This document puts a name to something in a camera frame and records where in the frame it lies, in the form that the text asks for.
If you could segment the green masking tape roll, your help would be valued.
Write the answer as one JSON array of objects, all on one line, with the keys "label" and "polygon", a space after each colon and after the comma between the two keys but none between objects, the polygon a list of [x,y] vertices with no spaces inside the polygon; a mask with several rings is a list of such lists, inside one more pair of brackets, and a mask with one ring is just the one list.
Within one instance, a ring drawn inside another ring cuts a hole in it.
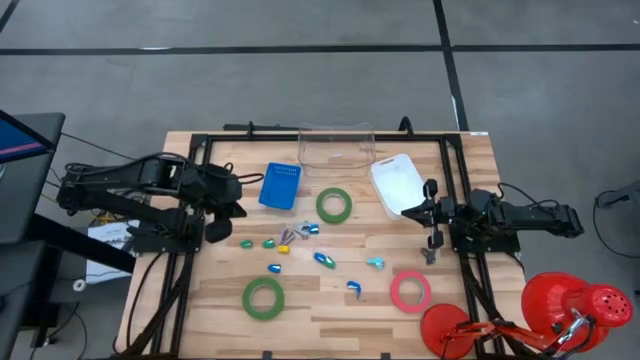
[{"label": "green masking tape roll", "polygon": [[[259,311],[252,302],[253,294],[259,288],[266,287],[274,292],[275,301],[270,309]],[[256,320],[271,320],[279,315],[284,309],[285,294],[282,286],[269,277],[259,277],[251,281],[244,289],[242,294],[242,305],[245,312]]]},{"label": "green masking tape roll", "polygon": [[[331,214],[324,208],[324,203],[329,197],[336,197],[344,202],[344,208],[339,214]],[[349,194],[336,187],[324,189],[316,198],[316,212],[321,220],[330,224],[339,224],[349,218],[352,212],[353,202]]]}]

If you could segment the blue slotted plastic basket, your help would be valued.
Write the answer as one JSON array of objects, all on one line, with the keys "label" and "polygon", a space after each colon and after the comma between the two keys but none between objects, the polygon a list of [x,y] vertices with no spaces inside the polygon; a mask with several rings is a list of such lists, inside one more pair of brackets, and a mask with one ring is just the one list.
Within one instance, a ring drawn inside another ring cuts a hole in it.
[{"label": "blue slotted plastic basket", "polygon": [[301,171],[301,167],[297,165],[269,163],[258,202],[271,208],[292,210],[297,196]]}]

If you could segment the black metal table frame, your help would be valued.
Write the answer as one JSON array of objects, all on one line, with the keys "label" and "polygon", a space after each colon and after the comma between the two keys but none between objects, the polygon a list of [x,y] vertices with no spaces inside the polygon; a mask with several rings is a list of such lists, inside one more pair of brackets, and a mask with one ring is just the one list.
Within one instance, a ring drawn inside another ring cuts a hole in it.
[{"label": "black metal table frame", "polygon": [[160,348],[180,345],[182,360],[426,359],[420,315],[396,307],[391,284],[420,272],[433,303],[464,306],[458,255],[444,246],[434,264],[421,254],[428,232],[391,218],[373,186],[371,164],[405,154],[441,195],[495,191],[500,179],[490,138],[470,132],[310,130],[269,140],[217,138],[215,164],[241,173],[271,162],[299,164],[294,206],[259,201],[260,185],[244,188],[246,216],[227,239],[196,253],[185,302],[166,317]]}]

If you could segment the pink masking tape roll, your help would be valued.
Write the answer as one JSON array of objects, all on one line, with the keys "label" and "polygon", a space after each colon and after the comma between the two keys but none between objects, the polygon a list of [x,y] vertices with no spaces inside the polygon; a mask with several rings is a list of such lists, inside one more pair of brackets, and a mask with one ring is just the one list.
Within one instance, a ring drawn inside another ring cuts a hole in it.
[{"label": "pink masking tape roll", "polygon": [[[421,297],[415,304],[409,304],[402,299],[400,286],[404,281],[414,281],[420,286]],[[405,313],[423,313],[430,305],[432,297],[431,285],[426,277],[415,270],[398,273],[392,280],[389,295],[393,305]]]}]

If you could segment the clear plastic bin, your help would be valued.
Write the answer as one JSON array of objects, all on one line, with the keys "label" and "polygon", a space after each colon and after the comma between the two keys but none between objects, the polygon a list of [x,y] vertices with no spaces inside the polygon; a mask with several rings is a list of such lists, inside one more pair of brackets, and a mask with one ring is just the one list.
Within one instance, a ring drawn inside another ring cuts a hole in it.
[{"label": "clear plastic bin", "polygon": [[308,177],[364,177],[376,161],[375,131],[361,122],[348,126],[303,123],[298,162]]}]

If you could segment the white plastic bin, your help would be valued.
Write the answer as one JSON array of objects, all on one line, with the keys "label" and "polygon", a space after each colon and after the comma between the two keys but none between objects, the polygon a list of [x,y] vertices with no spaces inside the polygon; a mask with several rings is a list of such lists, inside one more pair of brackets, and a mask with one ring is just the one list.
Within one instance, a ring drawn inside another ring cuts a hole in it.
[{"label": "white plastic bin", "polygon": [[402,218],[401,212],[424,200],[424,181],[411,158],[404,153],[374,162],[371,181],[383,208],[391,220]]}]

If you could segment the red desk lamp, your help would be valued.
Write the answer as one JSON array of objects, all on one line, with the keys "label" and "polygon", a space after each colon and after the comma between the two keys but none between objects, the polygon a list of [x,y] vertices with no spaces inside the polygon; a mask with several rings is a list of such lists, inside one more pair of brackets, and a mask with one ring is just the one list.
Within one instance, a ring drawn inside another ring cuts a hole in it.
[{"label": "red desk lamp", "polygon": [[604,342],[634,314],[620,289],[562,272],[541,273],[526,283],[521,297],[525,328],[505,320],[487,299],[480,302],[488,315],[484,322],[472,321],[452,304],[426,310],[420,331],[427,349],[441,360],[459,360],[476,344],[504,340],[509,354],[479,354],[477,360],[569,360]]}]

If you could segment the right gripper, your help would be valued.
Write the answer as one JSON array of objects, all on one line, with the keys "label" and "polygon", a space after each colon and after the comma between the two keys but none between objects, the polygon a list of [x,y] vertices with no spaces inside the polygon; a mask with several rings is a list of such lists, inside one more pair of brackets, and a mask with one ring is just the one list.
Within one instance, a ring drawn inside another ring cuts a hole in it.
[{"label": "right gripper", "polygon": [[427,238],[429,250],[436,250],[444,245],[444,233],[439,225],[448,225],[453,230],[452,247],[455,250],[470,250],[471,222],[466,217],[465,208],[456,204],[449,196],[436,199],[437,193],[437,181],[428,179],[423,187],[425,200],[419,205],[402,210],[401,215],[432,229]]}]

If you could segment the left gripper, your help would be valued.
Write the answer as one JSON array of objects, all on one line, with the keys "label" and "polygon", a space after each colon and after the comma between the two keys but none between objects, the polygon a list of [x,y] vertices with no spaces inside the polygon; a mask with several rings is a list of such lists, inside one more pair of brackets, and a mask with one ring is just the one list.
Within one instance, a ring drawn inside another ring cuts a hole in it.
[{"label": "left gripper", "polygon": [[242,185],[230,170],[214,164],[197,167],[200,183],[204,186],[197,209],[214,216],[205,226],[205,240],[214,244],[228,238],[232,233],[234,218],[245,218],[247,212],[239,204]]}]

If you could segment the computer monitor blue screen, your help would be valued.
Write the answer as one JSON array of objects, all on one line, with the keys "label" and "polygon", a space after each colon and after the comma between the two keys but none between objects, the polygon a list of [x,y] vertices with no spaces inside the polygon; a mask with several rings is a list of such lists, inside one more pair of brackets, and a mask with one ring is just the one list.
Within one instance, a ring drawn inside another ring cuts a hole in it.
[{"label": "computer monitor blue screen", "polygon": [[47,138],[0,110],[0,164],[54,153]]}]

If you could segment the white printed paper box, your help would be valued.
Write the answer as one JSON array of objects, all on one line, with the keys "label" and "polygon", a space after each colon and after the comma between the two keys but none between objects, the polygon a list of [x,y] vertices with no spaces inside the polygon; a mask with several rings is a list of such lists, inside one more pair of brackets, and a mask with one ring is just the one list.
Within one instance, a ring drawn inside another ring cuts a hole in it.
[{"label": "white printed paper box", "polygon": [[132,232],[140,226],[139,220],[111,222],[88,229],[87,235],[101,244],[100,255],[86,262],[84,281],[87,285],[130,277],[132,268],[126,268],[124,254],[133,257]]}]

